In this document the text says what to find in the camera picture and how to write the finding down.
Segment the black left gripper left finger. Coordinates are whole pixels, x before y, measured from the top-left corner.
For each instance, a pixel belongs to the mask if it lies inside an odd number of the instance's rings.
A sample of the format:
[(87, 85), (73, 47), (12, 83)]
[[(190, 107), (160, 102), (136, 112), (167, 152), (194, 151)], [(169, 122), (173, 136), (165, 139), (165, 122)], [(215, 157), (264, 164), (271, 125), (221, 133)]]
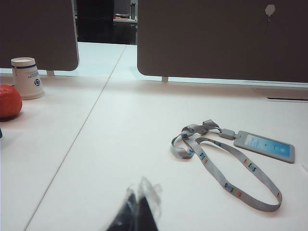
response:
[(137, 231), (138, 202), (135, 191), (129, 187), (126, 190), (125, 199), (110, 223), (107, 231)]

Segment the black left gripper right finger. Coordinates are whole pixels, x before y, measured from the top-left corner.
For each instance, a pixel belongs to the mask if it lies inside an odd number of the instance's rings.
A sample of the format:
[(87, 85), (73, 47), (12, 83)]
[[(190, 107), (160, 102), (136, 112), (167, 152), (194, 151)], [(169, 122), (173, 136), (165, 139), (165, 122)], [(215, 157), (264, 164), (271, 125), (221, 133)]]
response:
[(152, 185), (146, 177), (142, 177), (138, 187), (138, 231), (157, 231), (157, 222), (161, 217), (160, 184)]

